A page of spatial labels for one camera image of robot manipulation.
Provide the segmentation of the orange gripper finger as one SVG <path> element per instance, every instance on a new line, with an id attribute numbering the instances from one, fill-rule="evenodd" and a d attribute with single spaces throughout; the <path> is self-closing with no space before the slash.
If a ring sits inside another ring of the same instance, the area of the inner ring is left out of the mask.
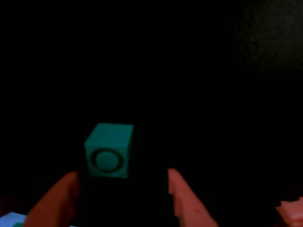
<path id="1" fill-rule="evenodd" d="M 68 227 L 75 217 L 79 175 L 70 172 L 56 182 L 30 210 L 25 227 Z"/>
<path id="2" fill-rule="evenodd" d="M 169 194 L 173 197 L 174 215 L 180 227 L 217 227 L 204 204 L 176 169 L 168 170 Z"/>

